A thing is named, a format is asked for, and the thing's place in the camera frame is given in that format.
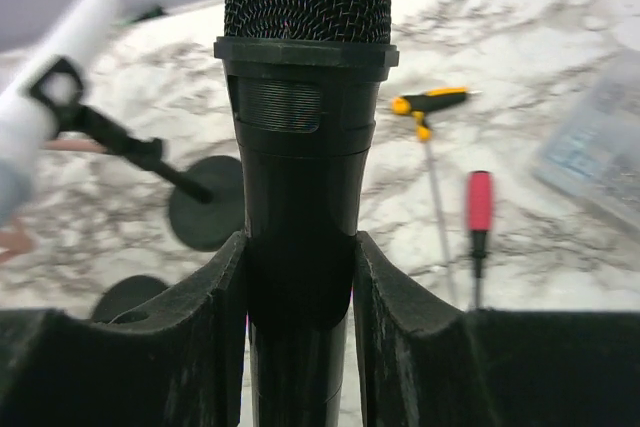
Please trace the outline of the black microphone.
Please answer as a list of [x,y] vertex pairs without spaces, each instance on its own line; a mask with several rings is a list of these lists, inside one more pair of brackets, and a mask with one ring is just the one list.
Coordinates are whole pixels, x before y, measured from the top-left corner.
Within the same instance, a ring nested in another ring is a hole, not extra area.
[[391,0],[224,0],[244,175],[253,422],[338,421],[361,184],[399,53]]

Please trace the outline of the black stand of white microphone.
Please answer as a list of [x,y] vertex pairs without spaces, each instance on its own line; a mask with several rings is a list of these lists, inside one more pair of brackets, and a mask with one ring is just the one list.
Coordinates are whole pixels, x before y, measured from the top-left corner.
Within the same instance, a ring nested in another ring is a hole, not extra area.
[[81,132],[143,171],[174,186],[168,200],[168,220],[177,239],[201,252],[219,249],[244,226],[245,202],[241,162],[231,156],[206,157],[185,171],[163,160],[160,138],[139,140],[124,126],[81,102],[84,83],[67,58],[55,59],[26,91],[53,114],[57,134]]

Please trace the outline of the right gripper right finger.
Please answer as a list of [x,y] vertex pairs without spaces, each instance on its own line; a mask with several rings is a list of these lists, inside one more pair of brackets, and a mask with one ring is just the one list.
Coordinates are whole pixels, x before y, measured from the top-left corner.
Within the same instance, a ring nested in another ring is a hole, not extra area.
[[461,311],[358,236],[354,316],[368,426],[635,426],[635,312]]

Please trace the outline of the white microphone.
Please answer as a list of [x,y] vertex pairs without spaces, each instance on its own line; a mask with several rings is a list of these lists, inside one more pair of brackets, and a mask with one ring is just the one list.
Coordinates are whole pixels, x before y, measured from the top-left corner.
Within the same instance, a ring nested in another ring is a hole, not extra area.
[[1,92],[1,222],[33,192],[44,144],[71,127],[83,75],[103,50],[120,0],[74,0]]

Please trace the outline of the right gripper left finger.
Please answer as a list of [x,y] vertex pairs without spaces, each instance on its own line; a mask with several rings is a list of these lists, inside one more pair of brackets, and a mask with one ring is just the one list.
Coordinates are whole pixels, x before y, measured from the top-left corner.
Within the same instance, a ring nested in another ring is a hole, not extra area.
[[52,310],[1,314],[5,426],[235,426],[245,341],[246,239],[107,324]]

